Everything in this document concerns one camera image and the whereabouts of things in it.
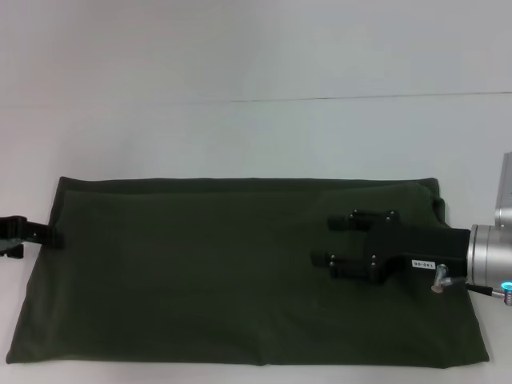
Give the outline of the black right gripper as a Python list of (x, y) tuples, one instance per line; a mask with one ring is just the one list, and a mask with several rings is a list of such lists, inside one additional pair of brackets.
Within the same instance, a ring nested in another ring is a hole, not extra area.
[(314, 250), (313, 266), (327, 268), (332, 278), (347, 278), (379, 284), (394, 273), (408, 269), (426, 270), (443, 264), (451, 277), (467, 276), (470, 231), (449, 227), (409, 226), (396, 221), (396, 210), (354, 209), (348, 215), (331, 215), (331, 231), (364, 231), (363, 258)]

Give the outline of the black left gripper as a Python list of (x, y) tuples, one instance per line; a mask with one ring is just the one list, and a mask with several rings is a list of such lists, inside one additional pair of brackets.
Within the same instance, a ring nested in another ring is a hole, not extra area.
[(1, 257), (23, 259), (24, 241), (52, 248), (64, 246), (63, 235), (54, 226), (28, 222), (22, 216), (1, 217), (0, 227)]

